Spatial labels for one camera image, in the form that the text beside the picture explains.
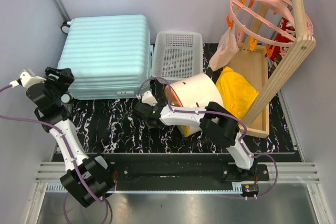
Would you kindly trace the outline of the light blue hard-shell suitcase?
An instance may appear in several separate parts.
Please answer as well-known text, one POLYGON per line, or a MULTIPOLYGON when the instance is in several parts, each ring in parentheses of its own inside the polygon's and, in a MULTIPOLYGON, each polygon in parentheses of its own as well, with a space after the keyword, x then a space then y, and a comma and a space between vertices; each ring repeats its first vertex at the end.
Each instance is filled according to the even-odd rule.
POLYGON ((67 38, 58 68, 71 69, 74 99, 128 99, 149 91, 153 47, 144 15, 77 17, 61 30, 67 38))

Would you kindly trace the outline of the white round drum box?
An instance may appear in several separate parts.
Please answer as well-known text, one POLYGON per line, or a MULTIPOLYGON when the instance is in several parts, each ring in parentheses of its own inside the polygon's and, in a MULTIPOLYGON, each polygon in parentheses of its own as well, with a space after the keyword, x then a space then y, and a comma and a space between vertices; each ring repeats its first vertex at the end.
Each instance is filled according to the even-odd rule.
POLYGON ((223 99, 212 79, 200 73, 165 87, 165 96, 177 107, 198 108, 216 102, 223 106, 223 99))

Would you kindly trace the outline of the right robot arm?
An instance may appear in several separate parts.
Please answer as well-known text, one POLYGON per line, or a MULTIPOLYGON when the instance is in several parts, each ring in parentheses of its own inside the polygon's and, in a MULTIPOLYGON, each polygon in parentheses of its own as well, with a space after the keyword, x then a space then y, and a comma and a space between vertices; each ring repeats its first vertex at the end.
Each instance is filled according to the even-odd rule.
POLYGON ((197 108, 138 102, 133 115, 151 128, 173 125, 198 127, 212 143, 228 150, 242 179, 250 180, 257 174, 257 161, 246 146, 245 134, 239 128, 241 120, 216 102, 197 108))

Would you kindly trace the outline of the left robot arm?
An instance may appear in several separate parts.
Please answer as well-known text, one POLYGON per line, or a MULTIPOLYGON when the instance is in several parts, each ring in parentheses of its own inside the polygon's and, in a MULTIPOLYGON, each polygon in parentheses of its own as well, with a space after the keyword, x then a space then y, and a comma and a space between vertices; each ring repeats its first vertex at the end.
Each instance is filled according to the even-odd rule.
POLYGON ((47 67, 40 77, 30 70, 20 74, 26 96, 36 104, 34 114, 56 140, 65 162, 60 179, 65 189, 84 207, 101 200, 115 186, 112 165, 102 154, 89 157, 83 150, 70 112, 62 101, 75 78, 71 69, 47 67))

